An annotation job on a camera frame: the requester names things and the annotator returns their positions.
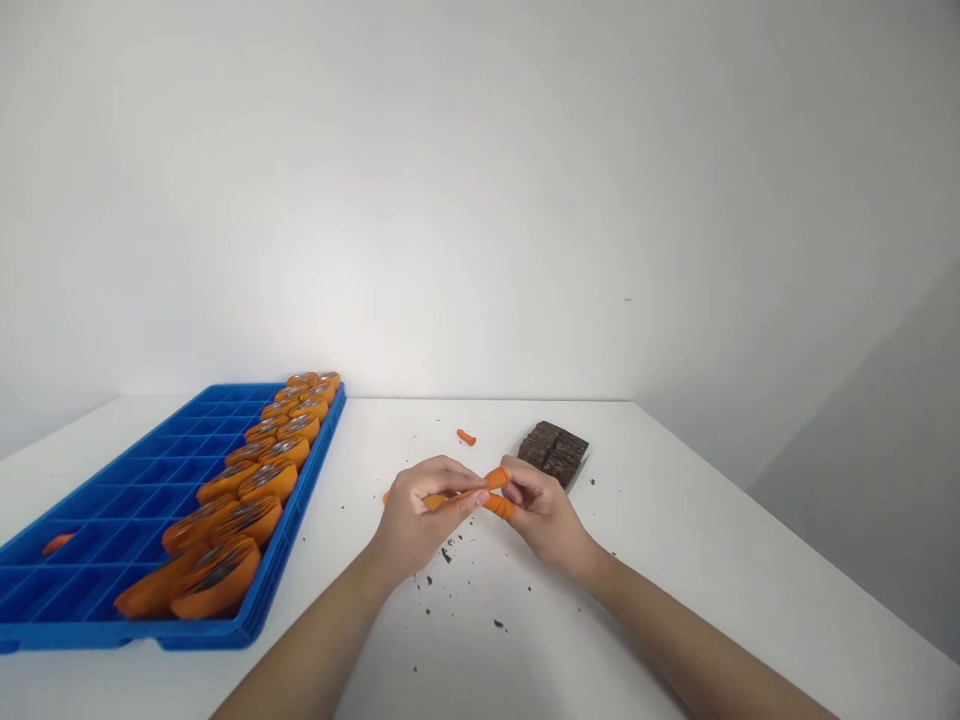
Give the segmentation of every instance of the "white table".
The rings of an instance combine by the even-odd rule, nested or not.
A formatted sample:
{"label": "white table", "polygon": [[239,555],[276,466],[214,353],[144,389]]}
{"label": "white table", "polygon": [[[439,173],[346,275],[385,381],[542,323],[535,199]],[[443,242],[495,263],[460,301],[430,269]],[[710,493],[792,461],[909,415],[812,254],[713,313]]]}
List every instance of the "white table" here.
{"label": "white table", "polygon": [[[120,398],[0,463],[0,542],[187,399]],[[355,399],[252,647],[0,657],[2,715],[206,718],[363,547],[399,469],[445,453],[483,474],[541,419],[591,443],[570,496],[600,543],[839,716],[956,717],[960,668],[635,405]],[[438,555],[384,608],[339,717],[684,717],[505,523],[479,511],[453,541],[450,564]]]}

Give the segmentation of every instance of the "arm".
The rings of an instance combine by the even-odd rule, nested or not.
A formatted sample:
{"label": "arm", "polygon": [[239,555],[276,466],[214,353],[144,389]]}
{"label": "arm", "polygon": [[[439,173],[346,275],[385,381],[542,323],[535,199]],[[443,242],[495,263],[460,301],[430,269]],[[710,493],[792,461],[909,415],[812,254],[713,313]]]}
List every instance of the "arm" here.
{"label": "arm", "polygon": [[[214,720],[331,718],[380,608],[489,497],[484,481],[446,457],[397,475],[370,544],[277,641]],[[453,496],[431,512],[428,495]]]}
{"label": "arm", "polygon": [[607,553],[580,523],[556,479],[502,461],[517,504],[510,524],[546,565],[606,608],[630,645],[700,720],[835,716],[733,640]]}

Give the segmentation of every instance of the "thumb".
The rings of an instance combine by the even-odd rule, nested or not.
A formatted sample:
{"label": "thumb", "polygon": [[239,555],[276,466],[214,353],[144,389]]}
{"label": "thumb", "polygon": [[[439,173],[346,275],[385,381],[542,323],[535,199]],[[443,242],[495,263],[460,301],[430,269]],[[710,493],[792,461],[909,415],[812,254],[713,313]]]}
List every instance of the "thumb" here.
{"label": "thumb", "polygon": [[489,499],[490,493],[486,488],[458,495],[433,511],[433,523],[439,528],[438,532],[443,532],[443,537],[446,537]]}

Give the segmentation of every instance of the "hand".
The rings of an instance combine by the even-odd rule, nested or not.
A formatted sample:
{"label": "hand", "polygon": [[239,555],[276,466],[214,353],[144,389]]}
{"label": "hand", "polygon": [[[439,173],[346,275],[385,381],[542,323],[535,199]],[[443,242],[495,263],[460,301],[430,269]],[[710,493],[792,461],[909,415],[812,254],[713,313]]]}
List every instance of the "hand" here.
{"label": "hand", "polygon": [[[422,569],[450,533],[487,501],[485,488],[483,478],[443,455],[402,471],[365,550],[378,573],[396,587]],[[428,495],[453,499],[431,511],[423,502]]]}
{"label": "hand", "polygon": [[584,529],[556,478],[509,455],[500,465],[510,474],[501,492],[517,506],[508,522],[544,565],[586,585],[614,564]]}

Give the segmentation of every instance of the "plastic container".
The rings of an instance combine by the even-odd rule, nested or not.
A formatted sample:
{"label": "plastic container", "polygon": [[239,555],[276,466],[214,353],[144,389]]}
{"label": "plastic container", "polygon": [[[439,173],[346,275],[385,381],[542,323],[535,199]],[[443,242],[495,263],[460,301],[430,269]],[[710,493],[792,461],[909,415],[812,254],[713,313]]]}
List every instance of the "plastic container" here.
{"label": "plastic container", "polygon": [[[113,601],[168,559],[163,531],[199,507],[198,488],[246,443],[244,431],[282,387],[208,387],[0,548],[0,653],[115,648],[151,637],[166,650],[226,650],[256,640],[346,403],[343,387],[236,617],[131,621]],[[41,554],[70,532],[59,550]]]}

